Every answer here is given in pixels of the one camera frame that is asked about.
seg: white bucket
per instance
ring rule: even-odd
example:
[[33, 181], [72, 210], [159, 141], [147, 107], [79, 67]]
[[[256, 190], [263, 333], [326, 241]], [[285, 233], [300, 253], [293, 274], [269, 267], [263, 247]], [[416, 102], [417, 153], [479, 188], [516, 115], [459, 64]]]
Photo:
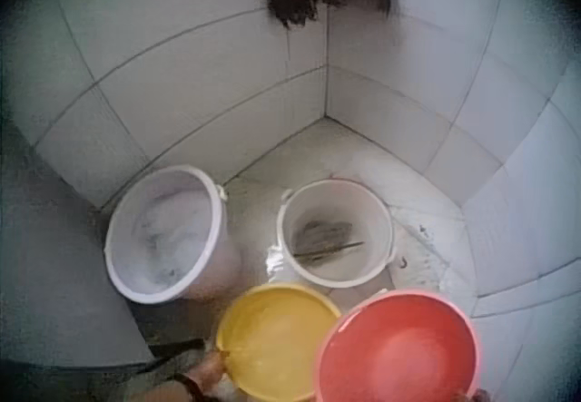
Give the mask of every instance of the white bucket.
[[[159, 274], [155, 275], [153, 261], [158, 260], [152, 259], [150, 242], [140, 238], [137, 229], [143, 227], [140, 223], [143, 213], [155, 201], [184, 192], [195, 194], [202, 201], [207, 209], [202, 211], [207, 222], [202, 220], [205, 230], [201, 233], [202, 241], [197, 242], [201, 243], [201, 251], [192, 256], [191, 262], [182, 261], [187, 266], [168, 285], [160, 283]], [[114, 286], [126, 298], [142, 304], [179, 297], [211, 299], [229, 288], [240, 273], [241, 258], [226, 229], [225, 200], [222, 187], [214, 184], [206, 173], [187, 165], [159, 170], [137, 182], [116, 207], [107, 231], [104, 253]], [[166, 210], [166, 218], [168, 214], [171, 218], [173, 211]], [[188, 257], [189, 253], [180, 255]]]
[[[322, 180], [285, 195], [277, 219], [277, 238], [291, 266], [305, 279], [341, 289], [376, 276], [393, 259], [393, 223], [384, 202], [359, 183]], [[361, 246], [341, 250], [320, 265], [302, 266], [294, 257], [294, 238], [311, 221], [352, 224], [351, 242]]]

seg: bucket rim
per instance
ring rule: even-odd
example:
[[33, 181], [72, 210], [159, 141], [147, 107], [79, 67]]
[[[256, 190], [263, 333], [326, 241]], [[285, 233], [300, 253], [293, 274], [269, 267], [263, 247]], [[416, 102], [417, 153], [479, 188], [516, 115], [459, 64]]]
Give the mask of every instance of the bucket rim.
[[362, 301], [360, 304], [356, 305], [353, 309], [345, 313], [343, 316], [339, 318], [339, 320], [335, 323], [333, 328], [327, 334], [327, 337], [324, 341], [320, 344], [319, 351], [316, 357], [315, 363], [315, 372], [314, 372], [314, 386], [315, 386], [315, 400], [316, 402], [325, 402], [323, 395], [320, 391], [320, 368], [323, 360], [323, 356], [325, 355], [325, 351], [327, 346], [330, 344], [333, 336], [340, 331], [341, 327], [348, 324], [362, 309], [366, 308], [367, 306], [374, 304], [376, 302], [381, 302], [385, 299], [400, 297], [400, 296], [417, 296], [422, 298], [429, 298], [434, 299], [441, 304], [446, 305], [449, 309], [455, 312], [461, 320], [464, 322], [465, 327], [468, 330], [470, 335], [470, 339], [472, 340], [473, 347], [474, 347], [474, 370], [472, 374], [472, 380], [468, 385], [467, 389], [467, 396], [472, 397], [476, 393], [478, 389], [478, 381], [480, 375], [480, 362], [481, 362], [481, 348], [480, 348], [480, 341], [478, 339], [477, 332], [474, 329], [474, 326], [470, 322], [469, 317], [454, 303], [450, 300], [442, 297], [437, 293], [432, 293], [430, 291], [421, 290], [421, 289], [399, 289], [399, 290], [392, 290], [388, 291], [387, 293], [381, 293], [371, 296], [370, 298]]
[[[318, 277], [316, 275], [313, 275], [308, 270], [304, 269], [299, 264], [299, 262], [297, 262], [292, 257], [291, 250], [289, 250], [289, 247], [286, 244], [286, 240], [284, 239], [284, 231], [282, 228], [283, 223], [284, 223], [284, 216], [286, 214], [286, 210], [289, 207], [289, 205], [292, 203], [292, 201], [297, 197], [297, 195], [299, 195], [303, 191], [306, 191], [307, 189], [310, 189], [312, 187], [316, 187], [316, 186], [320, 186], [322, 184], [328, 184], [328, 183], [336, 184], [338, 182], [340, 182], [341, 184], [346, 184], [346, 185], [352, 186], [354, 188], [357, 188], [360, 191], [364, 191], [365, 193], [367, 193], [370, 196], [370, 198], [375, 200], [375, 202], [378, 204], [381, 211], [383, 212], [384, 217], [388, 220], [388, 223], [389, 223], [389, 243], [388, 243], [387, 250], [386, 250], [385, 254], [382, 256], [381, 261], [378, 263], [378, 265], [375, 268], [373, 268], [373, 270], [370, 270], [368, 274], [366, 274], [362, 277], [356, 278], [356, 279], [350, 279], [350, 280], [346, 280], [346, 281], [334, 281], [331, 279], [324, 279], [324, 278]], [[394, 223], [393, 223], [393, 219], [391, 217], [391, 213], [389, 212], [388, 205], [372, 189], [370, 189], [366, 185], [364, 185], [358, 181], [353, 181], [353, 180], [344, 179], [344, 178], [327, 178], [324, 180], [313, 181], [309, 184], [306, 184], [306, 185], [300, 187], [298, 190], [293, 191], [289, 196], [287, 196], [286, 199], [284, 199], [281, 207], [279, 208], [279, 212], [277, 215], [276, 236], [277, 236], [277, 242], [282, 250], [282, 255], [284, 256], [285, 260], [290, 263], [290, 265], [292, 266], [292, 268], [294, 270], [296, 270], [304, 279], [312, 282], [313, 284], [327, 287], [330, 289], [349, 289], [351, 287], [356, 287], [356, 286], [359, 286], [361, 284], [365, 284], [366, 282], [377, 277], [381, 273], [381, 271], [384, 270], [385, 267], [392, 260], [394, 243], [395, 243]]]
[[[317, 290], [313, 289], [312, 287], [305, 286], [303, 284], [294, 283], [294, 282], [273, 282], [267, 284], [261, 284], [260, 286], [252, 287], [246, 291], [244, 291], [238, 298], [236, 298], [224, 311], [220, 322], [218, 324], [218, 329], [216, 331], [216, 338], [214, 341], [214, 345], [219, 351], [224, 351], [224, 330], [226, 324], [228, 323], [228, 319], [230, 318], [233, 310], [235, 307], [244, 299], [249, 296], [253, 296], [256, 294], [263, 293], [265, 291], [271, 290], [294, 290], [300, 293], [306, 293], [307, 295], [311, 296], [312, 298], [316, 299], [320, 304], [322, 304], [337, 320], [341, 317], [341, 312], [339, 308], [333, 303], [333, 301], [328, 298], [327, 296], [323, 295], [322, 293], [318, 292]], [[315, 359], [318, 357], [318, 352], [315, 353]], [[263, 395], [262, 393], [256, 391], [254, 388], [247, 387], [243, 383], [239, 383], [234, 381], [235, 384], [242, 390], [244, 393], [251, 397], [258, 398], [264, 402], [278, 402], [279, 399], [273, 399], [268, 397], [267, 395]], [[300, 395], [297, 398], [293, 399], [292, 402], [307, 402], [312, 400], [313, 396], [315, 396], [315, 388], [313, 386], [313, 390], [305, 393], [304, 395]]]
[[[183, 276], [182, 279], [180, 279], [178, 282], [168, 287], [167, 289], [158, 291], [156, 293], [139, 293], [130, 289], [122, 281], [122, 279], [119, 277], [119, 274], [117, 273], [117, 270], [115, 269], [115, 266], [113, 265], [112, 231], [115, 230], [115, 227], [119, 222], [119, 217], [121, 216], [120, 213], [123, 212], [123, 209], [127, 205], [128, 201], [135, 194], [137, 194], [147, 184], [158, 180], [161, 176], [172, 174], [175, 172], [183, 172], [191, 175], [192, 177], [195, 177], [197, 180], [202, 182], [205, 190], [208, 192], [212, 210], [212, 220], [210, 225], [210, 232], [208, 233], [208, 239], [206, 240], [206, 244], [203, 248], [202, 253], [200, 254], [200, 258], [195, 262], [193, 267]], [[113, 285], [126, 298], [140, 304], [159, 304], [180, 297], [184, 293], [184, 291], [186, 291], [190, 287], [193, 281], [200, 276], [202, 271], [207, 266], [208, 261], [210, 260], [210, 256], [214, 252], [216, 245], [218, 243], [218, 238], [220, 237], [223, 216], [224, 210], [222, 207], [222, 198], [218, 192], [218, 188], [216, 187], [216, 184], [214, 183], [212, 178], [210, 178], [210, 176], [201, 169], [194, 168], [193, 166], [188, 164], [182, 164], [162, 168], [160, 170], [151, 172], [150, 174], [146, 175], [145, 177], [140, 179], [137, 183], [135, 183], [129, 189], [129, 191], [127, 191], [124, 194], [119, 204], [117, 204], [117, 207], [115, 207], [115, 210], [113, 211], [113, 216], [111, 217], [111, 221], [109, 222], [109, 227], [107, 229], [107, 236], [105, 239], [105, 246], [103, 251], [105, 254], [105, 264], [107, 267], [107, 272], [109, 273], [109, 277]]]

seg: plastic basin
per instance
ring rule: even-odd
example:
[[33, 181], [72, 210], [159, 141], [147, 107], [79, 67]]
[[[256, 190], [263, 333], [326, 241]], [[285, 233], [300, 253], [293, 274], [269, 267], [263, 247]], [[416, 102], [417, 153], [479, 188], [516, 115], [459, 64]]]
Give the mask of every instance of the plastic basin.
[[228, 375], [250, 396], [265, 402], [311, 400], [317, 352], [339, 315], [312, 289], [260, 286], [228, 308], [216, 346], [229, 353]]
[[437, 295], [399, 290], [340, 320], [315, 373], [319, 402], [450, 402], [477, 387], [478, 342], [468, 318]]

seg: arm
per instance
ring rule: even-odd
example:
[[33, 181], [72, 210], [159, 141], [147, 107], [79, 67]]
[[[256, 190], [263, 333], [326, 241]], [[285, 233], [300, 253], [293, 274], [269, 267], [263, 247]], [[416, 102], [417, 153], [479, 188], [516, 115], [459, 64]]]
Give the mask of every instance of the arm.
[[[219, 352], [208, 354], [198, 366], [184, 373], [198, 385], [202, 393], [210, 391], [224, 374], [224, 363]], [[192, 402], [186, 386], [177, 381], [167, 381], [152, 390], [131, 398], [132, 402]]]

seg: yellow basin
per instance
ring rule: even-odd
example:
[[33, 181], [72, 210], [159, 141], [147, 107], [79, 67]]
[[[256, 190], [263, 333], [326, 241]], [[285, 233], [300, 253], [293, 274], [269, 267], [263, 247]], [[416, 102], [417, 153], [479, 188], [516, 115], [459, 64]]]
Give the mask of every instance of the yellow basin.
[[340, 312], [313, 289], [267, 284], [248, 290], [228, 308], [216, 337], [228, 352], [228, 375], [264, 402], [299, 402], [313, 397], [319, 346]]

